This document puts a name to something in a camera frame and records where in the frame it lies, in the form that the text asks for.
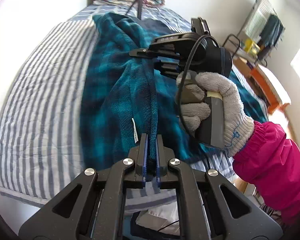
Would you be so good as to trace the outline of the pink jacket right forearm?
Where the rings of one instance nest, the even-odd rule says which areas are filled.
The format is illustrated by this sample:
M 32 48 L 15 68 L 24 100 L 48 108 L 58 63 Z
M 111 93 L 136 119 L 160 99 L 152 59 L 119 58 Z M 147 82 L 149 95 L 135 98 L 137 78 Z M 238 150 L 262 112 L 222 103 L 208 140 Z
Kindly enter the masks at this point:
M 272 122 L 254 123 L 246 145 L 234 156 L 234 171 L 256 186 L 267 206 L 281 212 L 285 224 L 300 215 L 300 150 Z

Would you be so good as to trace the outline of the grey knit gloved right hand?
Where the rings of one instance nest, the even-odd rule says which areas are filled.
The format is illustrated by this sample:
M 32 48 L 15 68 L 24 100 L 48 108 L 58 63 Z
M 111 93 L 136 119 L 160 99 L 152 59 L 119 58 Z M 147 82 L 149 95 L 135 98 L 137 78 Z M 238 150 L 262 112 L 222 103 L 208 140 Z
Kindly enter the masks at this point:
M 234 157 L 247 143 L 254 131 L 254 121 L 244 112 L 237 86 L 228 78 L 210 72 L 197 74 L 189 70 L 181 94 L 181 116 L 190 133 L 207 119 L 211 109 L 203 102 L 205 91 L 220 93 L 224 107 L 224 144 L 228 156 Z

